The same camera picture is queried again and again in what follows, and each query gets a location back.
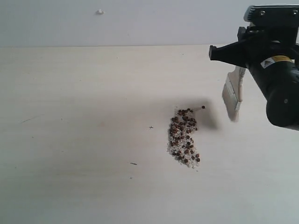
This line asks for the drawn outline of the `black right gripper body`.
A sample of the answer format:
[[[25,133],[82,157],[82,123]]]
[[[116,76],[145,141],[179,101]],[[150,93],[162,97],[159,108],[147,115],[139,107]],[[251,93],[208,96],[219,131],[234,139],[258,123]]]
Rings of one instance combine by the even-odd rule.
[[[299,45],[296,43],[299,28],[256,28],[256,36],[250,40],[250,62],[266,57],[288,57],[299,68]]]

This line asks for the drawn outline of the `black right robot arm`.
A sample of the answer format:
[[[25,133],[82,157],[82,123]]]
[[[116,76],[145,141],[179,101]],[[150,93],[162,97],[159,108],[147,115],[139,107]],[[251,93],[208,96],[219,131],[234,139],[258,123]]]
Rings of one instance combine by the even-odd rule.
[[[268,121],[299,129],[298,27],[239,27],[238,41],[209,47],[209,58],[248,69],[266,99]]]

